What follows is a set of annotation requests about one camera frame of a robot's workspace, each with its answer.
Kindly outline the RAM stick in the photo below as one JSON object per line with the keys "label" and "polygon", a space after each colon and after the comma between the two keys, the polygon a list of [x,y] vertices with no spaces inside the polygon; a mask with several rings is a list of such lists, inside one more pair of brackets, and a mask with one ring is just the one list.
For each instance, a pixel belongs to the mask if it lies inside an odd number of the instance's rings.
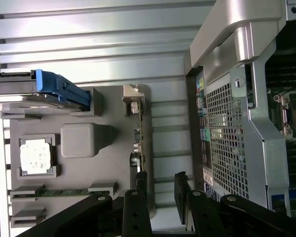
{"label": "RAM stick", "polygon": [[28,191],[24,194],[10,192],[12,198],[58,198],[58,197],[79,197],[88,196],[95,193],[110,194],[109,190],[91,191],[88,189],[41,189],[38,191]]}

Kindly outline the grey parts rack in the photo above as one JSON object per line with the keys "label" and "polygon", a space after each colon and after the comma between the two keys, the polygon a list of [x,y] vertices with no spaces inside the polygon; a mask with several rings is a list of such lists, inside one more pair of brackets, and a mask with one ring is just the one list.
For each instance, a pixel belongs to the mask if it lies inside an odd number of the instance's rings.
{"label": "grey parts rack", "polygon": [[[143,85],[145,172],[148,175],[148,212],[155,215],[152,186],[151,90]],[[109,190],[116,198],[136,185],[134,129],[138,117],[126,115],[123,86],[87,88],[94,98],[87,112],[21,114],[10,117],[11,192],[24,194],[41,189]],[[44,174],[21,170],[20,146],[26,140],[50,144],[51,168]],[[12,228],[31,228],[81,201],[79,197],[12,198]]]}

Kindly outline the open PC case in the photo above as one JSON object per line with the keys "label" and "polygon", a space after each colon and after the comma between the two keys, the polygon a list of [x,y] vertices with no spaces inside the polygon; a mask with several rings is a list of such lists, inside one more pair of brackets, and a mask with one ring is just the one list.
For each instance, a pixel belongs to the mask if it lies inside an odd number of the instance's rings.
{"label": "open PC case", "polygon": [[296,0],[216,0],[184,57],[193,182],[291,216],[286,140],[265,65],[296,55]]}

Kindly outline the silver CPU chip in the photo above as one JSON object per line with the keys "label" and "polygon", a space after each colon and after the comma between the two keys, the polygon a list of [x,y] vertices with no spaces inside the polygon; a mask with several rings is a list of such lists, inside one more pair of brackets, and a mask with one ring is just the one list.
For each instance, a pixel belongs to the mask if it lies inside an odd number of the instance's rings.
{"label": "silver CPU chip", "polygon": [[51,168],[50,144],[44,139],[26,140],[20,146],[20,162],[28,175],[47,173]]}

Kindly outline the hard disk with blue carrier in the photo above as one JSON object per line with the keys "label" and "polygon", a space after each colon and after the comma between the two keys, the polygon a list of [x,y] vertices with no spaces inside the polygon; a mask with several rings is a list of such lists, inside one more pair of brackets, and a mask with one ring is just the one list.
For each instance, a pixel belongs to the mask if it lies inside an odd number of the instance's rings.
{"label": "hard disk with blue carrier", "polygon": [[0,73],[0,111],[6,114],[69,114],[89,111],[90,93],[41,69]]}

